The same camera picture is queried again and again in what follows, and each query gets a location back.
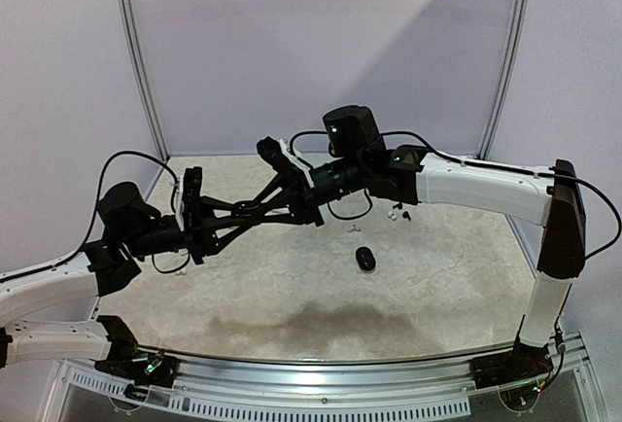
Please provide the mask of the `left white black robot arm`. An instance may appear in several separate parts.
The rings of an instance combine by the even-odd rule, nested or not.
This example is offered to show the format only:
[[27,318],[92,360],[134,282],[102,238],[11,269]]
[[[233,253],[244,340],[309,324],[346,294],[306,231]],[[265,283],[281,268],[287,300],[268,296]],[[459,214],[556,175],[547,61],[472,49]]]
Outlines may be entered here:
[[176,212],[164,215],[137,186],[122,182],[97,201],[105,230],[67,258],[19,269],[1,277],[1,365],[27,361],[87,359],[112,366],[124,377],[144,369],[144,356],[129,327],[117,316],[83,322],[29,322],[27,316],[74,299],[103,298],[137,277],[139,263],[161,253],[187,251],[195,262],[225,246],[218,229],[251,223],[259,203],[227,203],[200,193],[202,171],[190,168]]

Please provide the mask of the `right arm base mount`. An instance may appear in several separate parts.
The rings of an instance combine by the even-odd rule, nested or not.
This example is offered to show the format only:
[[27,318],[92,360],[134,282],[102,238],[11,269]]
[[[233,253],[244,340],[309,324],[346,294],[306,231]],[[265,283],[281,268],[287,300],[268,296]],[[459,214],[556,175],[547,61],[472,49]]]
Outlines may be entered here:
[[500,386],[519,380],[531,381],[546,374],[545,379],[535,386],[541,392],[559,376],[564,365],[566,345],[562,329],[557,326],[554,342],[560,361],[557,366],[549,353],[548,345],[532,347],[523,343],[516,335],[509,351],[473,358],[469,361],[469,374],[477,389]]

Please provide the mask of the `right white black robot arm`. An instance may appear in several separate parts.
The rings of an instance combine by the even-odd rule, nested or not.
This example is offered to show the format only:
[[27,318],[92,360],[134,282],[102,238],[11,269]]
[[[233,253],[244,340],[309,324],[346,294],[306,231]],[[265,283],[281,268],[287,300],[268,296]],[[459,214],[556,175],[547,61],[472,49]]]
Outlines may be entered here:
[[258,153],[277,175],[254,200],[235,203],[234,215],[258,225],[270,211],[286,208],[288,215],[277,222],[319,225],[320,206],[365,190],[403,204],[464,206],[542,227],[536,281],[517,346],[502,359],[509,378],[524,378],[538,366],[538,349],[553,333],[570,287],[591,257],[580,192],[586,184],[572,164],[562,159],[549,168],[490,163],[442,154],[426,141],[389,149],[372,111],[358,105],[326,113],[323,123],[334,161],[308,168],[293,145],[260,140]]

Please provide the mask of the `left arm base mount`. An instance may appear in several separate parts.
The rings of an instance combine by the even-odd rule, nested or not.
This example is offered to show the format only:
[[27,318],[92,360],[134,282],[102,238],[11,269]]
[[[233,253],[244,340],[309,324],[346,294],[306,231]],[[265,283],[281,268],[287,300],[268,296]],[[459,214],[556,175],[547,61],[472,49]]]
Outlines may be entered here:
[[131,380],[135,386],[173,387],[179,359],[162,349],[141,351],[134,334],[118,316],[100,315],[96,322],[103,326],[111,347],[104,360],[94,363],[95,369]]

